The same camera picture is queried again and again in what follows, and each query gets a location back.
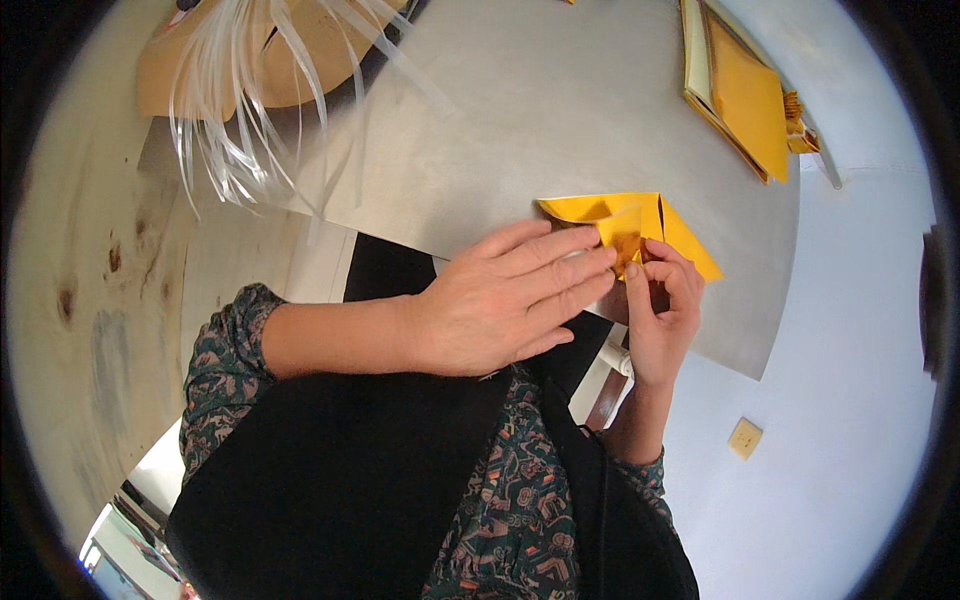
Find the patterned shirt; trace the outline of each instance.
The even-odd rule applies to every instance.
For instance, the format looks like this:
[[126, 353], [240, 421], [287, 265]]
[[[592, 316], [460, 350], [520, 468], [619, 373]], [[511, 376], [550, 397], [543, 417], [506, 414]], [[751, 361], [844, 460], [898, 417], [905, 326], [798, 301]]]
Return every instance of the patterned shirt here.
[[[249, 285], [201, 328], [184, 383], [184, 485], [276, 381], [260, 342], [264, 323], [283, 303], [266, 286]], [[469, 478], [423, 585], [423, 600], [577, 597], [570, 487], [540, 416], [540, 386], [523, 365], [510, 369], [513, 381], [490, 449]], [[663, 454], [651, 465], [615, 462], [673, 530], [663, 500]]]

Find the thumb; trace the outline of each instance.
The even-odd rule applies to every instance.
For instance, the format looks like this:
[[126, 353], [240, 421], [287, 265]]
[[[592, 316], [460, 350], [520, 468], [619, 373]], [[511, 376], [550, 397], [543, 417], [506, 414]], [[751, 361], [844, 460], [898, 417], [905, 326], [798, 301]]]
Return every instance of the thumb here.
[[627, 263], [627, 304], [631, 327], [644, 327], [653, 322], [654, 307], [650, 303], [650, 283], [647, 275], [634, 261]]

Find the white pipe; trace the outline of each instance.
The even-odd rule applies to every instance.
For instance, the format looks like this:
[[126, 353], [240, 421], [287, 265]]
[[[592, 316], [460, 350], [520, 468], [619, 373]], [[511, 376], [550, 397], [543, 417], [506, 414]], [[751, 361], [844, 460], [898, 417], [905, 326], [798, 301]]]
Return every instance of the white pipe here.
[[634, 378], [634, 363], [630, 360], [628, 350], [608, 340], [600, 348], [598, 356], [621, 375], [626, 375], [631, 379]]

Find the person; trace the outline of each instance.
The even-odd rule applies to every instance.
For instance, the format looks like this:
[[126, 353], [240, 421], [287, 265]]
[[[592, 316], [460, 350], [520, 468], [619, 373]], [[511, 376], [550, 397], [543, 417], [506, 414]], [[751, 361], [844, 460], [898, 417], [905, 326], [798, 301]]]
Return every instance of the person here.
[[[531, 366], [613, 287], [615, 251], [598, 244], [593, 227], [524, 221], [435, 279], [414, 273], [416, 294], [293, 304], [241, 290], [201, 329], [184, 385], [167, 538], [198, 593], [697, 597], [662, 484], [699, 327], [694, 265], [653, 240], [651, 260], [628, 265], [635, 384], [609, 429], [573, 423], [567, 370]], [[386, 296], [399, 270], [364, 273]]]

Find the hand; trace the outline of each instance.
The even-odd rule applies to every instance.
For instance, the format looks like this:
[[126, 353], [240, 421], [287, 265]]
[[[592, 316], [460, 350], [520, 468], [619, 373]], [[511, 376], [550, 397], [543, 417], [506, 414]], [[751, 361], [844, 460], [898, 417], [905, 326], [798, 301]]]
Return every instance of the hand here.
[[560, 325], [613, 286], [616, 252], [599, 242], [593, 227], [522, 221], [464, 251], [406, 301], [416, 369], [485, 375], [571, 342]]
[[[669, 244], [648, 239], [646, 249], [658, 260], [642, 267], [627, 265], [634, 377], [640, 390], [672, 390], [686, 350], [700, 327], [704, 278], [692, 261]], [[650, 283], [655, 281], [662, 281], [670, 295], [670, 310], [658, 315], [650, 302]]]

